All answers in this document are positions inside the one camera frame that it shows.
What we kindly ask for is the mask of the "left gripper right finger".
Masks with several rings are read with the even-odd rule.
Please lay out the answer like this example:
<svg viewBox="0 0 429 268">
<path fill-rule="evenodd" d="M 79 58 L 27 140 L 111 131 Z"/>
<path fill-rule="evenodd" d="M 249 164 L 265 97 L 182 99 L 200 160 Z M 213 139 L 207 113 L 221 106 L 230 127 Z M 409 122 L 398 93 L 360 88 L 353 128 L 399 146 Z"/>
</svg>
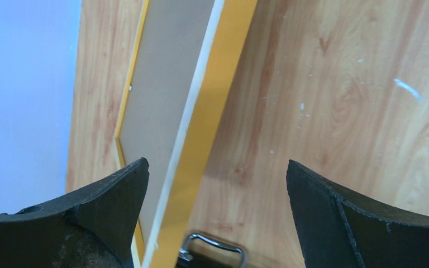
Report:
<svg viewBox="0 0 429 268">
<path fill-rule="evenodd" d="M 306 267 L 429 267 L 429 216 L 379 202 L 293 160 L 286 182 Z"/>
</svg>

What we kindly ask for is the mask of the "wooden picture frame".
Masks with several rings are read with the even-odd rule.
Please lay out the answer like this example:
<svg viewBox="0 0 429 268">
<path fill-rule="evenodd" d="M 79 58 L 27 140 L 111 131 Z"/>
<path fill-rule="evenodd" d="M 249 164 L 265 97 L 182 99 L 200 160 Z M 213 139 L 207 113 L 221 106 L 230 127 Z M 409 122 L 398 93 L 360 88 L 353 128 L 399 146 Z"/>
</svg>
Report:
<svg viewBox="0 0 429 268">
<path fill-rule="evenodd" d="M 124 161 L 119 135 L 149 2 L 144 2 L 140 15 L 116 125 L 115 154 L 120 167 L 128 164 Z M 156 241 L 145 243 L 140 219 L 136 226 L 131 248 L 135 267 L 173 267 L 187 234 L 188 220 L 256 7 L 256 1 L 223 2 L 201 89 L 174 178 L 170 182 Z"/>
</svg>

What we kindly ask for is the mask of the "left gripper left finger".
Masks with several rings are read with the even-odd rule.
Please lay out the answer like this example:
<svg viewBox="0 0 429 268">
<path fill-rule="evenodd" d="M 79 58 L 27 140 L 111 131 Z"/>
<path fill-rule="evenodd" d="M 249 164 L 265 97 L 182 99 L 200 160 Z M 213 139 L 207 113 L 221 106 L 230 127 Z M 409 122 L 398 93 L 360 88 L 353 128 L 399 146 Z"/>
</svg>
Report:
<svg viewBox="0 0 429 268">
<path fill-rule="evenodd" d="M 0 214 L 0 267 L 133 267 L 145 158 L 58 198 Z"/>
</svg>

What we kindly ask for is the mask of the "brown backing board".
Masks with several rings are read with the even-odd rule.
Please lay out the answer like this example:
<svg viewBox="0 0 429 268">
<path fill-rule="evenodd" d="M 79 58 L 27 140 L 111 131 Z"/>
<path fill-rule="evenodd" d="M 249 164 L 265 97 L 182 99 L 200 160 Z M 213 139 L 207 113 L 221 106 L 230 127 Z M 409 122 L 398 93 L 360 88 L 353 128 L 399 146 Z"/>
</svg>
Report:
<svg viewBox="0 0 429 268">
<path fill-rule="evenodd" d="M 148 4 L 119 135 L 125 163 L 142 157 L 149 163 L 139 215 L 147 244 L 158 235 L 223 6 L 223 1 Z"/>
</svg>

